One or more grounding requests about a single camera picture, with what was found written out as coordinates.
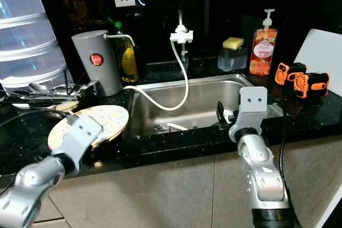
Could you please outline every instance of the robotic arm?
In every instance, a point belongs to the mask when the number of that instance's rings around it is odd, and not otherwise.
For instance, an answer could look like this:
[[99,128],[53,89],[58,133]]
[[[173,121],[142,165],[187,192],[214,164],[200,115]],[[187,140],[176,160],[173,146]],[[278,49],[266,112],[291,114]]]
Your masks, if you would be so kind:
[[[238,144],[254,226],[293,228],[294,214],[283,180],[273,164],[271,150],[260,136],[260,124],[266,112],[266,88],[241,88],[239,113],[229,137]],[[71,115],[68,122],[72,124],[71,130],[52,156],[21,169],[14,188],[0,196],[2,228],[30,227],[39,212],[41,199],[49,190],[65,175],[74,176],[80,171],[82,157],[102,127],[88,116]]]
[[293,228],[293,210],[283,180],[273,164],[271,150],[260,136],[260,124],[266,112],[266,88],[241,88],[239,113],[229,137],[238,146],[254,226]]
[[102,126],[88,116],[68,116],[72,127],[62,144],[39,163],[21,169],[13,189],[0,196],[2,228],[31,227],[41,206],[41,199],[65,175],[79,173],[81,160],[91,143],[102,132]]

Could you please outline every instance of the cable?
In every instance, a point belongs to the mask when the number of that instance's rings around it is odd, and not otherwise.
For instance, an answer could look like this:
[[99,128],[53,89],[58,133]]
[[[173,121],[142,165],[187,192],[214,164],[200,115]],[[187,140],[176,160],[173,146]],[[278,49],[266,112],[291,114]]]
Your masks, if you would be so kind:
[[16,120],[16,119],[19,119],[21,117],[25,117],[25,116],[29,116],[29,115],[32,115],[32,114],[36,114],[36,113],[41,113],[41,112],[54,112],[54,113],[58,113],[64,117],[67,117],[69,114],[65,113],[65,112],[60,112],[60,111],[56,111],[54,109],[39,109],[37,111],[31,111],[31,112],[26,112],[26,113],[21,113],[17,116],[14,116],[6,121],[4,121],[3,123],[0,124],[0,129],[2,127],[4,127],[5,125],[7,125],[8,123],[12,122],[13,120]]
[[280,176],[282,177],[283,183],[284,183],[284,187],[285,190],[287,192],[287,197],[289,199],[289,203],[290,203],[290,207],[293,210],[293,214],[294,214],[294,226],[297,228],[302,228],[297,214],[294,210],[294,206],[293,206],[293,202],[291,199],[291,194],[290,194],[290,190],[286,184],[286,180],[285,180],[285,175],[284,175],[284,167],[283,167],[283,155],[284,155],[284,148],[285,148],[285,140],[286,140],[286,134],[287,134],[287,112],[285,111],[285,107],[282,106],[283,109],[283,116],[284,116],[284,125],[283,125],[283,135],[282,135],[282,142],[281,142],[281,146],[280,146],[280,152],[279,152],[279,173]]
[[[25,117],[25,116],[29,116],[29,115],[32,115],[32,114],[36,114],[36,113],[41,113],[41,112],[54,112],[54,113],[58,113],[60,115],[63,115],[64,117],[68,117],[69,114],[65,113],[65,112],[60,112],[60,111],[56,111],[54,109],[40,109],[40,110],[37,110],[37,111],[31,111],[31,112],[26,112],[26,113],[21,113],[17,116],[14,116],[4,122],[2,122],[0,124],[0,129],[3,128],[5,125],[7,125],[8,123],[14,121],[14,120],[17,120],[21,117]],[[3,194],[5,191],[7,191],[7,189],[9,187],[11,187],[11,185],[13,184],[13,182],[15,181],[15,176],[11,179],[11,181],[6,185],[6,187],[0,191],[0,195]]]
[[178,56],[178,53],[176,51],[176,48],[175,48],[175,44],[173,43],[173,41],[171,41],[171,46],[172,46],[172,50],[173,50],[173,53],[175,54],[175,57],[178,61],[178,63],[180,64],[181,66],[181,69],[182,69],[182,72],[183,72],[183,75],[184,75],[184,79],[185,79],[185,94],[184,94],[184,98],[183,100],[175,107],[164,107],[162,105],[160,105],[159,103],[157,103],[155,100],[153,100],[147,93],[145,93],[143,90],[141,90],[140,88],[138,87],[135,87],[133,85],[128,85],[126,87],[124,87],[123,89],[134,89],[138,92],[140,92],[143,96],[145,96],[151,103],[153,103],[154,105],[156,105],[158,108],[161,108],[165,111],[174,111],[178,108],[180,108],[186,101],[186,98],[188,97],[188,93],[189,93],[189,82],[188,82],[188,76],[186,75],[186,71],[185,71],[185,68],[182,64],[182,61],[180,60],[179,56]]

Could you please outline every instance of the white hose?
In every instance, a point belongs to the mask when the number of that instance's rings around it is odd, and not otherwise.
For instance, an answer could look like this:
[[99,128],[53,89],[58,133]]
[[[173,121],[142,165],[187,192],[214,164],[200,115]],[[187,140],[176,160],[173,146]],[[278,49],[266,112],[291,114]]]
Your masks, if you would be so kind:
[[184,95],[184,98],[183,100],[175,107],[164,107],[162,105],[160,105],[159,103],[157,103],[155,100],[153,100],[147,93],[145,93],[143,90],[141,90],[140,88],[138,87],[135,87],[133,85],[128,85],[126,87],[123,88],[123,90],[125,89],[134,89],[138,92],[140,92],[141,94],[143,94],[151,103],[153,103],[154,105],[156,105],[158,108],[161,108],[163,110],[166,110],[166,111],[174,111],[178,108],[180,108],[186,101],[187,97],[188,97],[188,93],[189,93],[189,83],[188,83],[188,76],[186,75],[186,71],[184,69],[184,66],[180,60],[180,57],[178,56],[178,53],[176,51],[176,48],[175,48],[175,44],[173,43],[173,41],[171,41],[171,46],[172,46],[172,50],[173,50],[173,53],[175,54],[175,57],[178,61],[178,63],[180,64],[181,66],[181,69],[182,69],[182,72],[183,72],[183,75],[184,75],[184,79],[185,79],[185,95]]

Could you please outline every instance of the black cable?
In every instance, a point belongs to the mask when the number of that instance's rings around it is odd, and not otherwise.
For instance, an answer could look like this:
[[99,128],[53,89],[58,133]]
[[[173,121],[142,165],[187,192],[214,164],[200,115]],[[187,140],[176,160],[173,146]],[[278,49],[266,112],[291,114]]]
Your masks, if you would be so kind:
[[[63,115],[64,117],[68,117],[69,114],[65,113],[65,112],[60,112],[60,111],[56,111],[54,109],[40,109],[40,110],[37,110],[37,111],[31,111],[31,112],[26,112],[26,113],[21,113],[17,116],[14,116],[4,122],[2,122],[0,124],[0,129],[3,128],[5,125],[7,125],[8,123],[14,121],[14,120],[17,120],[21,117],[25,117],[25,116],[29,116],[29,115],[32,115],[32,114],[36,114],[36,113],[41,113],[41,112],[54,112],[54,113],[58,113],[60,115]],[[6,187],[0,192],[0,195],[3,194],[9,187],[11,187],[11,185],[13,184],[13,182],[15,181],[15,176],[11,179],[11,181],[9,182],[9,184],[6,185]]]
[[286,179],[285,179],[285,175],[284,175],[284,168],[283,168],[283,155],[284,155],[284,148],[285,148],[285,140],[286,140],[286,134],[287,134],[287,112],[285,111],[285,106],[282,106],[283,109],[283,116],[284,116],[284,124],[283,124],[283,135],[282,135],[282,142],[281,142],[281,147],[280,147],[280,152],[279,152],[279,173],[280,176],[282,177],[283,183],[284,183],[284,187],[285,190],[287,192],[287,198],[289,200],[290,203],[290,207],[293,210],[293,214],[294,214],[294,226],[297,228],[302,228],[297,214],[294,210],[294,206],[293,206],[293,202],[291,199],[291,194],[290,194],[290,190],[286,184]]
[[68,117],[68,115],[69,115],[69,114],[67,114],[67,113],[65,113],[65,112],[57,111],[57,110],[54,110],[54,109],[39,109],[39,110],[37,110],[37,111],[31,111],[31,112],[21,113],[21,114],[19,114],[19,115],[17,115],[17,116],[14,116],[14,117],[12,117],[12,118],[10,118],[10,119],[8,119],[8,120],[2,122],[2,123],[0,124],[0,129],[1,129],[2,127],[4,127],[5,125],[7,125],[8,123],[10,123],[10,122],[12,122],[12,121],[14,121],[14,120],[17,120],[17,119],[19,119],[19,118],[21,118],[21,117],[25,117],[25,116],[29,116],[29,115],[36,114],[36,113],[41,113],[41,112],[53,112],[53,113],[58,113],[58,114],[60,114],[60,115],[62,115],[62,116],[64,116],[64,117]]

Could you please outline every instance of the yellow sponge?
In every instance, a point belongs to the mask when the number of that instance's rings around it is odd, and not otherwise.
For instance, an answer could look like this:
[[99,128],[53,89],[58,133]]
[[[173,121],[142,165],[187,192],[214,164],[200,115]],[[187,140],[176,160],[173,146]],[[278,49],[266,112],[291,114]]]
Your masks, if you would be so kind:
[[237,50],[243,44],[243,38],[230,37],[229,39],[223,42],[223,48]]

